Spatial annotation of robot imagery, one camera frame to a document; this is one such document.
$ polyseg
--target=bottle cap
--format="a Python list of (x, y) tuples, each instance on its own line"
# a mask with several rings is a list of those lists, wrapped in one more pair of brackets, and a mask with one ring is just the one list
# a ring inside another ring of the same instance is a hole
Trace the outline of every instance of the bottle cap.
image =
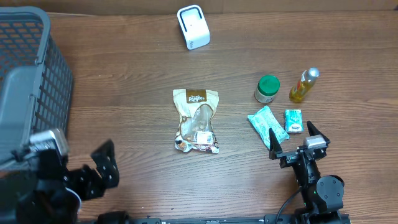
[(263, 76), (257, 86), (259, 92), (266, 96), (275, 95), (280, 87), (280, 83), (277, 77), (273, 75)]
[(318, 78), (318, 76), (319, 76), (319, 70), (318, 70), (317, 68), (310, 68), (310, 69), (308, 70), (308, 75), (309, 75), (311, 78)]

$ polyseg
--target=snack bag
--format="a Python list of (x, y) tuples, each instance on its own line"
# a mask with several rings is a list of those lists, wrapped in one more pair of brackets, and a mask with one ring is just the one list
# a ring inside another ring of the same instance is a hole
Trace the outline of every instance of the snack bag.
[(173, 90), (174, 104), (180, 114), (175, 148), (218, 153), (211, 119), (216, 113), (218, 93), (211, 90)]

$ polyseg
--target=green lid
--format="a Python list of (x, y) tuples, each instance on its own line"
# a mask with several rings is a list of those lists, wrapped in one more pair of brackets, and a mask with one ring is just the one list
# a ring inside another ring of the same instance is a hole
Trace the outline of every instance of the green lid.
[(263, 76), (257, 88), (259, 89), (260, 93), (266, 96), (273, 96), (275, 95), (280, 87), (280, 83), (277, 77), (273, 75), (266, 75)]

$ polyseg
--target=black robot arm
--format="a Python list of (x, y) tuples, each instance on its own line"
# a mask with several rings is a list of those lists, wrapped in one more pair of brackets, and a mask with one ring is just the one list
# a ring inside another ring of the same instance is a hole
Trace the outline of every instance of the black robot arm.
[(68, 170), (66, 144), (59, 144), (64, 136), (45, 136), (52, 137), (30, 146), (37, 158), (31, 170), (10, 173), (0, 180), (0, 223), (76, 223), (81, 201), (102, 197), (106, 189), (118, 186), (111, 140), (91, 154), (96, 171), (88, 165)]
[(303, 145), (297, 147), (296, 151), (290, 152), (282, 151), (274, 132), (269, 130), (269, 158), (279, 159), (280, 168), (293, 167), (305, 205), (295, 211), (290, 222), (349, 223), (339, 213), (339, 209), (343, 208), (343, 179), (336, 175), (321, 177), (316, 163), (326, 156), (330, 140), (311, 121), (307, 122), (307, 126), (310, 137), (305, 138)]

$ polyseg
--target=wall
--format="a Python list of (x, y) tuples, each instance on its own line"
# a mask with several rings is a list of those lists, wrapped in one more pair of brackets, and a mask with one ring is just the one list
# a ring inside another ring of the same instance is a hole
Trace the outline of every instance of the wall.
[(37, 6), (47, 12), (92, 15), (175, 14), (198, 4), (204, 13), (393, 10), (398, 0), (1, 0), (0, 6)]

